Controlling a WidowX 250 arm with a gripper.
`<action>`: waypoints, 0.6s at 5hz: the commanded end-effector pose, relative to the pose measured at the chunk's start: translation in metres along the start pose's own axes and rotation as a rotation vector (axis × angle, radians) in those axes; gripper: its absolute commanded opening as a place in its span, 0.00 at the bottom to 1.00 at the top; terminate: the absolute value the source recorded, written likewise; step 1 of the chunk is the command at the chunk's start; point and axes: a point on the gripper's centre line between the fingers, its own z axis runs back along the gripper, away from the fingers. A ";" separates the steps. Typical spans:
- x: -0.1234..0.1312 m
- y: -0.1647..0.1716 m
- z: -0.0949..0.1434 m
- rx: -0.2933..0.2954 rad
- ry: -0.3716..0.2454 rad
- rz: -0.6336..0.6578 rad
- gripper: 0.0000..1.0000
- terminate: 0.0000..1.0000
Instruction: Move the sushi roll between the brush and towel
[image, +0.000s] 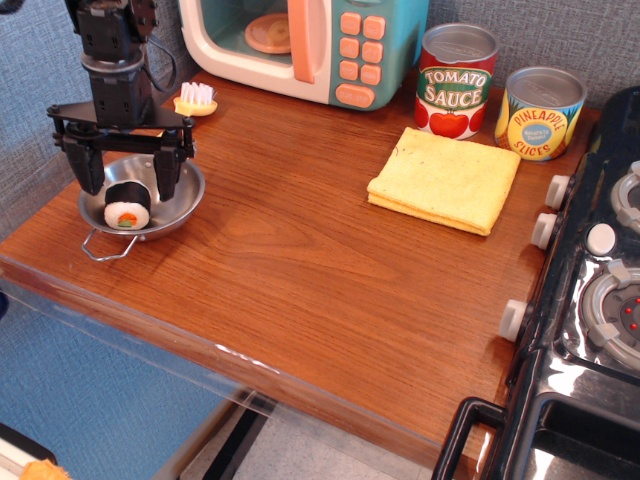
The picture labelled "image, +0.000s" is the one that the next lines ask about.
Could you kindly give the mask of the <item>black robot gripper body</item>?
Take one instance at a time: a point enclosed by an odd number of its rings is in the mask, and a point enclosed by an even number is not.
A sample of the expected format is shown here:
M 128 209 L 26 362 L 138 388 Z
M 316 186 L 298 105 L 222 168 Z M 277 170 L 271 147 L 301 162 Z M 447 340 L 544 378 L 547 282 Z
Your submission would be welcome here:
M 85 63 L 92 99 L 53 104 L 56 147 L 75 161 L 87 148 L 88 158 L 102 151 L 175 153 L 182 161 L 195 155 L 194 122 L 163 108 L 153 99 L 158 87 L 145 63 Z

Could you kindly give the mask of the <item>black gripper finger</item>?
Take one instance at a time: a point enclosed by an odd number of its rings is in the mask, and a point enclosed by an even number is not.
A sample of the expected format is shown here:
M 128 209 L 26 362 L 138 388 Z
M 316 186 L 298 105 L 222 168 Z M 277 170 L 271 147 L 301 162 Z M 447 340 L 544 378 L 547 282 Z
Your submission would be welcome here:
M 183 162 L 184 155 L 179 150 L 159 150 L 154 153 L 156 185 L 162 202 L 174 197 Z
M 64 142 L 63 151 L 81 189 L 96 196 L 105 180 L 102 151 L 93 144 L 78 142 Z

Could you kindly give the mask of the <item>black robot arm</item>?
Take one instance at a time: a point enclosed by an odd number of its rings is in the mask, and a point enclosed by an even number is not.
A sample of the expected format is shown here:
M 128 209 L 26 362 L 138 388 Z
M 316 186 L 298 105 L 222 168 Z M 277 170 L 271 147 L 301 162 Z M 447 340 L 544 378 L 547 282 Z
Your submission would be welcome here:
M 156 2 L 69 1 L 66 6 L 81 39 L 92 98 L 48 108 L 55 145 L 90 195 L 105 182 L 104 152 L 148 154 L 160 200 L 172 199 L 182 164 L 195 155 L 194 122 L 153 98 L 160 86 L 150 72 L 146 45 L 156 40 Z

